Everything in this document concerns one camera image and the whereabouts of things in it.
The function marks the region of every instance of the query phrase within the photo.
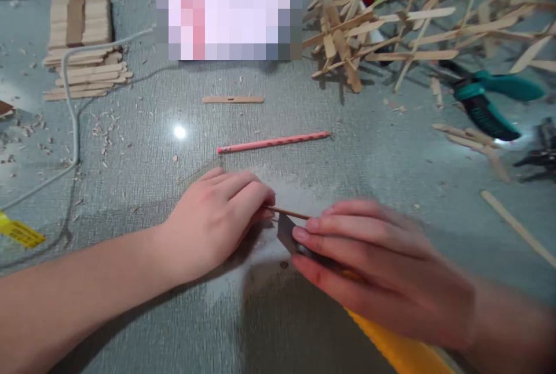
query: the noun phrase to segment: fingernail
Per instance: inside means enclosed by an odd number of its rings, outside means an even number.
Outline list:
[[[307,223],[305,223],[305,229],[308,230],[309,232],[313,232],[317,230],[318,227],[319,227],[319,220],[316,218],[311,218],[310,220],[307,221]]]
[[[309,238],[309,233],[300,226],[296,226],[291,234],[299,242],[306,241]]]

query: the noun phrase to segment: gray table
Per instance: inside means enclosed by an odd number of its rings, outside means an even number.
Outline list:
[[[149,0],[112,1],[117,38],[155,22],[155,5]],[[34,121],[32,114],[43,113],[48,128],[25,138],[15,120],[0,123],[5,146],[1,156],[14,153],[16,158],[0,166],[2,204],[61,170],[60,159],[68,156],[63,146],[71,146],[64,102],[42,101],[42,92],[55,80],[40,66],[49,37],[49,4],[50,0],[26,0],[12,8],[0,2],[0,43],[6,53],[0,52],[0,95],[7,95],[8,101],[17,97],[15,103],[30,112],[21,113],[23,124]],[[457,6],[461,16],[465,4]],[[383,11],[397,9],[392,5]],[[440,20],[430,34],[457,19]],[[549,21],[548,14],[539,13],[517,29],[540,30]],[[470,122],[451,105],[449,95],[445,109],[437,110],[423,64],[410,70],[399,95],[392,93],[399,65],[366,64],[361,73],[364,90],[355,95],[335,77],[311,80],[317,63],[309,59],[310,52],[302,61],[287,63],[172,63],[160,59],[153,44],[149,36],[130,45],[126,61],[135,73],[133,87],[121,87],[105,98],[75,101],[81,118],[82,180],[74,181],[71,173],[9,211],[11,218],[40,231],[47,241],[23,251],[0,238],[1,275],[160,223],[197,176],[221,165],[253,170],[276,190],[278,205],[307,214],[317,214],[345,197],[376,197],[419,220],[440,251],[458,264],[556,305],[554,269],[479,196],[482,189],[494,193],[556,254],[554,183],[519,184],[518,173],[537,169],[510,167],[532,148],[532,127],[556,113],[553,105],[541,101],[523,106],[492,97],[524,131],[524,137],[502,154],[514,178],[512,184],[504,184],[483,155],[449,143],[430,127],[434,122],[458,127]],[[486,65],[493,72],[505,72],[519,50],[504,43],[493,61],[470,55],[462,60],[471,69]],[[553,47],[545,51],[541,58],[554,56]],[[29,69],[33,62],[39,66]],[[523,76],[551,92],[549,76],[532,69]],[[265,103],[200,102],[211,94],[249,93],[266,95]],[[385,98],[407,111],[393,112],[383,103]],[[92,114],[111,109],[121,120],[112,133],[114,145],[104,168],[103,141],[92,136]],[[106,116],[103,124],[109,125]],[[175,138],[176,126],[186,128],[185,139]],[[215,152],[221,145],[321,130],[332,131],[334,137],[221,157]],[[47,143],[48,137],[54,144]],[[53,153],[47,156],[38,143]],[[22,145],[27,149],[20,151]],[[79,200],[83,204],[76,206]],[[54,371],[392,372],[341,307],[291,266],[280,267],[286,258],[276,229],[266,228],[224,268],[117,318]]]

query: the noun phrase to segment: teal pliers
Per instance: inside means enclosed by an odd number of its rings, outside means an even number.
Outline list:
[[[449,80],[450,85],[454,97],[463,104],[473,123],[485,134],[502,141],[514,141],[521,133],[498,112],[485,92],[502,93],[523,102],[544,96],[540,86],[517,75],[491,75],[487,70],[471,73],[451,60],[440,60],[438,65],[460,77]]]

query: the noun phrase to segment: yellow tag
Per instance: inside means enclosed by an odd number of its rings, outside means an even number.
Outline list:
[[[0,211],[0,233],[8,235],[27,248],[35,248],[46,241],[46,238],[27,225],[19,221],[10,222],[10,219],[2,211]]]

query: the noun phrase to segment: wooden dowel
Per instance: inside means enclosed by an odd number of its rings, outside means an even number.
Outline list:
[[[269,211],[283,213],[285,215],[293,216],[294,218],[304,219],[306,221],[311,219],[310,216],[302,215],[302,214],[299,214],[297,212],[287,211],[285,209],[281,209],[281,208],[278,208],[276,206],[264,206],[264,208],[268,209]]]

